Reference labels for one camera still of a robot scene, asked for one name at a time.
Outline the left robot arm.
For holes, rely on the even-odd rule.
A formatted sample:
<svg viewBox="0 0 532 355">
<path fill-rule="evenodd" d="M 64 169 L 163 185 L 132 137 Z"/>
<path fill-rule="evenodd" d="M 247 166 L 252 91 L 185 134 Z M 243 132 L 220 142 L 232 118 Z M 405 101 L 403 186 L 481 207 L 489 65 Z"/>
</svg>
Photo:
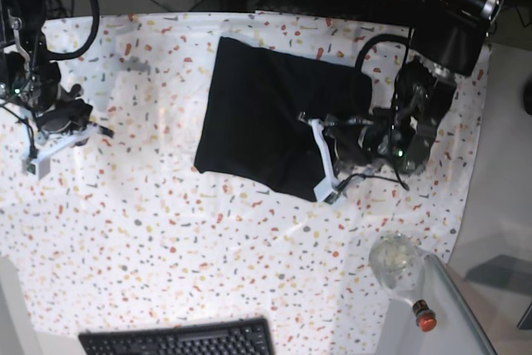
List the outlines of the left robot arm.
<svg viewBox="0 0 532 355">
<path fill-rule="evenodd" d="M 416 55 L 403 61 L 388 108 L 371 111 L 364 105 L 351 116 L 326 117 L 324 133 L 334 143 L 335 171 L 383 163 L 399 175 L 413 175 L 426 166 L 451 108 L 456 78 L 472 74 L 503 1 L 421 0 L 418 24 L 407 37 L 381 34 L 364 45 L 352 88 L 365 95 L 372 93 L 372 80 L 362 65 L 374 46 L 395 42 Z"/>
</svg>

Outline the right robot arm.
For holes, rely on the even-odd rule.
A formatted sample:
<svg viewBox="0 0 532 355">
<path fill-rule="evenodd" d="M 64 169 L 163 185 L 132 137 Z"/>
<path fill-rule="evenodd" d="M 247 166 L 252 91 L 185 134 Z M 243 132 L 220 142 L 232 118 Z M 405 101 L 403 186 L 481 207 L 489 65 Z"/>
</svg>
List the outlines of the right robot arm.
<svg viewBox="0 0 532 355">
<path fill-rule="evenodd" d="M 91 5 L 91 30 L 86 41 L 72 52 L 54 52 L 42 31 L 51 7 L 48 0 L 1 0 L 1 104 L 13 104 L 28 113 L 27 120 L 45 135 L 84 131 L 92 107 L 82 88 L 61 85 L 60 61 L 83 56 L 96 39 L 100 23 L 98 0 Z"/>
</svg>

